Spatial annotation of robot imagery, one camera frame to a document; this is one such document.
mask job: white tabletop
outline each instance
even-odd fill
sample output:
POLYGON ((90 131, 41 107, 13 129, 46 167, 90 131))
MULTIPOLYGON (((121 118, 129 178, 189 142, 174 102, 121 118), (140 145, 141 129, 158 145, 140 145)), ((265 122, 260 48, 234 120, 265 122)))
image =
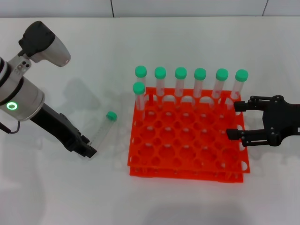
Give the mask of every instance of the white tabletop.
MULTIPOLYGON (((10 60, 18 40, 37 19, 0 19, 0 56, 10 60)), ((176 67, 215 72, 249 71, 242 98, 283 95, 300 103, 300 18, 207 17, 41 19, 65 44, 71 62, 59 68, 33 63, 26 77, 46 93, 46 103, 65 114, 87 137, 109 110, 119 119, 92 159, 70 153, 33 122, 16 135, 0 133, 1 225, 294 225, 300 220, 300 138, 279 147, 249 147, 251 173, 244 183, 143 179, 129 176, 128 147, 133 116, 134 68, 176 67)), ((248 128, 262 128, 261 112, 245 116, 248 128)), ((12 129, 7 115, 1 121, 12 129)))

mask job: green cap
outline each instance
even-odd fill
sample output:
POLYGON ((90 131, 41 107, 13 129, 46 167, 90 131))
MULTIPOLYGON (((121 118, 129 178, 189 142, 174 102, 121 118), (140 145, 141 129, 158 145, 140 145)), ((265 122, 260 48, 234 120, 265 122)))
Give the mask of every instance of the green cap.
POLYGON ((136 95, 141 95, 145 92, 146 88, 142 82, 135 82, 133 85, 133 92, 136 95))
POLYGON ((164 79, 165 78, 165 68, 163 67, 157 67, 154 71, 154 75, 157 79, 164 79))
POLYGON ((206 70, 203 68, 196 69, 194 77, 196 80, 203 81, 206 78, 206 70))
POLYGON ((228 78, 228 71, 227 69, 218 69, 217 74, 216 74, 216 78, 219 81, 225 81, 228 78))
POLYGON ((186 78, 187 77, 187 70, 183 67, 178 67, 175 71, 175 77, 177 79, 180 79, 180 80, 186 78))
POLYGON ((235 79, 239 82, 245 82, 248 79, 248 72, 244 69, 240 69, 236 72, 235 79))
POLYGON ((106 117, 107 117, 107 119, 112 120, 112 121, 116 121, 117 118, 118 118, 117 114, 115 112, 113 112, 113 111, 109 111, 106 114, 106 117))
POLYGON ((147 75, 147 69, 144 66, 138 66, 135 68, 135 75, 139 78, 143 78, 147 75))

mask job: fallen test tube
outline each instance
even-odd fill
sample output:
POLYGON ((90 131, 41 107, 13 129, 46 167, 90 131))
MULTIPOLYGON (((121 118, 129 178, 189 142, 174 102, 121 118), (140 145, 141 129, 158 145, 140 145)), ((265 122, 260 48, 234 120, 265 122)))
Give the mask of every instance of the fallen test tube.
POLYGON ((147 69, 144 66, 137 66, 135 68, 135 75, 137 77, 137 82, 142 82, 146 86, 146 75, 147 69))
POLYGON ((181 97, 183 95, 184 79, 187 77, 187 70, 183 67, 177 68, 175 71, 175 77, 175 96, 181 97))
POLYGON ((165 94, 165 68, 157 67, 154 71, 154 75, 156 77, 156 95, 163 96, 165 94))
POLYGON ((133 92, 135 93, 136 109, 143 111, 145 109, 145 85, 142 82, 136 82, 133 85, 133 92))
POLYGON ((206 77, 206 70, 203 68, 198 68, 195 70, 194 78, 195 78, 195 84, 194 84, 194 97, 200 98, 201 92, 203 89, 203 80, 206 77))
POLYGON ((118 116, 115 112, 109 111, 105 117, 105 120, 100 125, 100 129, 97 131, 95 137, 88 143, 88 145, 92 145, 92 147, 97 150, 117 118, 118 116))
POLYGON ((248 72, 244 69, 240 69, 235 74, 235 82, 231 91, 231 99, 238 99, 240 92, 243 88, 244 82, 248 79, 248 72))
POLYGON ((216 82, 212 91, 213 98, 219 98, 224 86, 225 81, 228 78, 228 71, 226 69, 219 69, 216 74, 216 82))

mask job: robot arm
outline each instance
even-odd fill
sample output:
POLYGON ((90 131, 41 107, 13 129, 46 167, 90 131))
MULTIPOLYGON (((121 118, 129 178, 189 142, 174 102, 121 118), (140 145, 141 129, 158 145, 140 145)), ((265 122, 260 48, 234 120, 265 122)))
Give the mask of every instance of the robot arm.
MULTIPOLYGON (((70 61, 70 53, 41 21, 28 27, 19 44, 22 50, 11 61, 0 58, 0 109, 18 121, 32 120, 55 136, 67 150, 92 157, 97 151, 88 145, 88 138, 81 135, 63 114, 47 106, 45 94, 23 76, 31 67, 30 60, 48 60, 63 67, 70 61)), ((3 124, 0 129, 14 133, 3 124)))
POLYGON ((283 139, 291 135, 300 135, 300 105, 287 103, 283 96, 251 96, 248 102, 235 102, 237 112, 246 110, 263 111, 264 129, 238 130, 227 129, 230 140, 239 140, 243 146, 270 145, 279 146, 283 139))

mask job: test tube rack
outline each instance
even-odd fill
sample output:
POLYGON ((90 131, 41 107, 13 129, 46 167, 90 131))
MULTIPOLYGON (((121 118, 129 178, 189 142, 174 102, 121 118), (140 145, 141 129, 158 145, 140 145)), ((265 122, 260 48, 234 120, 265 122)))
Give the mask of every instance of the test tube rack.
POLYGON ((203 90, 194 98, 192 89, 184 89, 176 97, 174 88, 165 88, 163 96, 156 96, 156 88, 147 87, 145 111, 134 109, 130 175, 243 182, 243 174, 250 173, 247 148, 225 132, 239 126, 244 130, 242 113, 227 107, 240 97, 232 100, 230 93, 223 90, 212 99, 212 90, 203 90))

